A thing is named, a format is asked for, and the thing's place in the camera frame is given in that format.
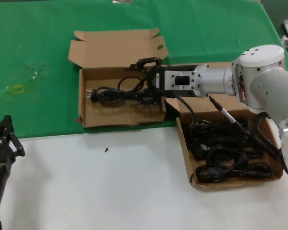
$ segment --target white tabletop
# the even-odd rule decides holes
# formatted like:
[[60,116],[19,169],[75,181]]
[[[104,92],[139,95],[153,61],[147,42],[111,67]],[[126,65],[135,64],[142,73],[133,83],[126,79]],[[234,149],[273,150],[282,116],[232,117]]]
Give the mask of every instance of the white tabletop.
[[286,174],[257,187],[195,189],[175,127],[21,142],[3,230],[288,230]]

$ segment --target robotic arm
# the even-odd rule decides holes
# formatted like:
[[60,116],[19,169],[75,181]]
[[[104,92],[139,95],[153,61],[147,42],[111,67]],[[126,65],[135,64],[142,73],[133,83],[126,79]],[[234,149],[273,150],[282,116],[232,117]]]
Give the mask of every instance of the robotic arm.
[[208,64],[163,67],[158,58],[139,60],[130,69],[140,70],[143,62],[156,63],[147,80],[153,95],[173,98],[223,93],[236,96],[255,114],[267,112],[278,125],[288,168],[288,72],[282,47],[265,45],[248,49],[231,67],[220,69]]
[[[16,148],[13,152],[9,146],[10,141]],[[0,122],[0,203],[4,193],[6,182],[11,173],[12,164],[17,156],[24,156],[24,148],[14,134],[14,127],[10,115],[5,115]]]

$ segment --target green tablecloth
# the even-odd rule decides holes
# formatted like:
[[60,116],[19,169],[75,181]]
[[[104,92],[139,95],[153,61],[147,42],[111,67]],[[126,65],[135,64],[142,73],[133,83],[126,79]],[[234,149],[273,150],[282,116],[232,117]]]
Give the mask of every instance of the green tablecloth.
[[288,19],[288,0],[286,2],[279,0],[262,0],[261,2],[264,5],[264,9],[269,14],[279,37],[282,37],[283,35],[288,37],[283,25],[284,20]]
[[0,3],[0,120],[11,114],[19,137],[87,132],[75,122],[78,69],[67,59],[74,30],[153,27],[165,37],[169,64],[232,61],[252,46],[281,44],[262,5],[253,1]]

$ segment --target cardboard box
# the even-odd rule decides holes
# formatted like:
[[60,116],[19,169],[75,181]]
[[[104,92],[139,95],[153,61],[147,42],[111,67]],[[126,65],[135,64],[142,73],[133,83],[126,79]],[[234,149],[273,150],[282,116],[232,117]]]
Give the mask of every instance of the cardboard box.
[[[166,58],[168,50],[159,29],[83,32],[75,31],[79,41],[71,41],[68,59],[82,67],[79,71],[78,115],[83,127],[137,125],[163,122],[164,102],[159,105],[141,105],[125,100],[122,106],[105,107],[86,98],[86,90],[101,86],[117,88],[118,82],[128,76],[144,75],[127,68],[142,58]],[[131,90],[138,80],[126,80],[123,90]]]
[[[212,95],[232,116],[243,116],[247,118],[247,120],[252,121],[252,119],[256,116],[251,113],[248,109],[243,107],[238,103],[236,97],[230,97],[227,95],[214,94]],[[223,114],[216,110],[216,108],[212,105],[209,98],[185,98],[188,101],[188,104],[196,113],[199,119],[205,119],[213,122],[221,122],[225,121],[226,118]],[[192,116],[189,110],[182,104],[178,103],[178,107],[180,110],[180,118],[177,118],[177,127],[180,137],[180,143],[182,147],[183,157],[187,169],[188,179],[190,184],[195,188],[204,188],[204,189],[226,189],[233,187],[242,187],[248,185],[262,184],[267,181],[278,180],[283,175],[282,166],[275,161],[272,157],[270,157],[267,153],[264,153],[263,157],[259,159],[261,162],[265,162],[269,164],[272,168],[272,177],[269,179],[263,180],[251,180],[251,179],[231,179],[221,183],[201,183],[197,180],[195,170],[198,166],[205,164],[205,161],[196,161],[191,151],[187,149],[186,141],[183,135],[182,128],[187,127],[191,120]],[[268,120],[263,120],[260,125],[260,130],[262,133],[271,140],[277,147],[277,142],[272,132],[272,129],[268,123]]]

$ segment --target cable bundle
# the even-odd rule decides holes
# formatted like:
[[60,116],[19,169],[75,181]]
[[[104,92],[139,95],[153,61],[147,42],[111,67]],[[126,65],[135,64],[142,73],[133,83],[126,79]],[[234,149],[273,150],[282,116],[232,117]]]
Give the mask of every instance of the cable bundle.
[[[120,86],[127,79],[138,79],[139,83],[132,90],[124,91]],[[145,81],[147,81],[147,77],[131,76],[121,79],[117,88],[103,86],[86,92],[89,93],[89,98],[93,103],[100,102],[106,106],[119,106],[124,100],[135,100],[140,104],[160,104],[159,96],[152,95],[148,89],[144,89]]]
[[259,122],[268,117],[267,113],[258,114],[249,128],[245,118],[233,118],[211,96],[209,98],[228,120],[213,123],[196,119],[189,108],[192,122],[184,129],[187,147],[196,160],[206,160],[206,164],[195,171],[198,181],[217,183],[232,178],[270,178],[272,169],[260,162],[260,158],[264,152],[277,161],[280,161],[281,156],[276,146],[259,130]]

